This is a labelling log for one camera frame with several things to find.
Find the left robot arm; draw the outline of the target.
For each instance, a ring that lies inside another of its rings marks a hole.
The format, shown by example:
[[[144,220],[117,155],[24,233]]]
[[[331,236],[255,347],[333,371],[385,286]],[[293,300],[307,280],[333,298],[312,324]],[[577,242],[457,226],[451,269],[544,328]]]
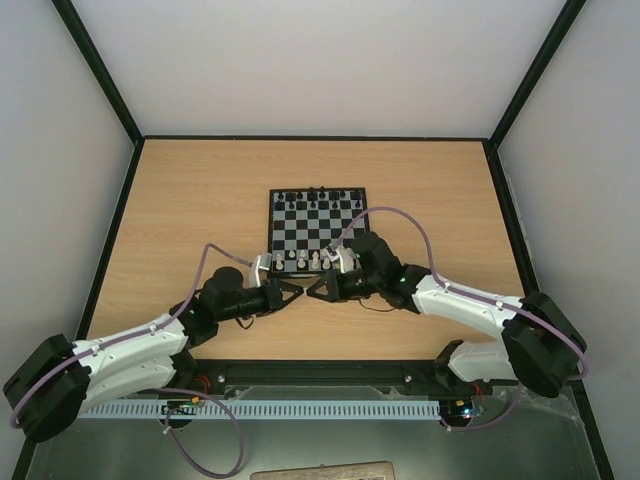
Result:
[[[3,386],[10,426],[40,443],[102,403],[182,388],[193,371],[190,350],[216,336],[220,323],[271,315],[304,292],[279,279],[250,287],[243,282],[239,270],[221,267],[189,298],[144,325],[93,340],[45,339]]]

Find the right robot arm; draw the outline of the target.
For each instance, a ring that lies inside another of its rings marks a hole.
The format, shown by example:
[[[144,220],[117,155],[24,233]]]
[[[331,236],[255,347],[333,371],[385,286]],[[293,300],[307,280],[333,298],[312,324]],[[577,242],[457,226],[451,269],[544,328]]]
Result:
[[[336,303],[379,295],[396,310],[435,315],[491,337],[475,345],[453,341],[436,367],[436,379],[455,392],[476,380],[517,380],[547,398],[559,395],[576,374],[586,342],[558,305],[532,291],[523,298],[491,294],[451,282],[426,267],[401,262],[375,233],[357,237],[351,249],[325,256],[339,266],[307,295]]]

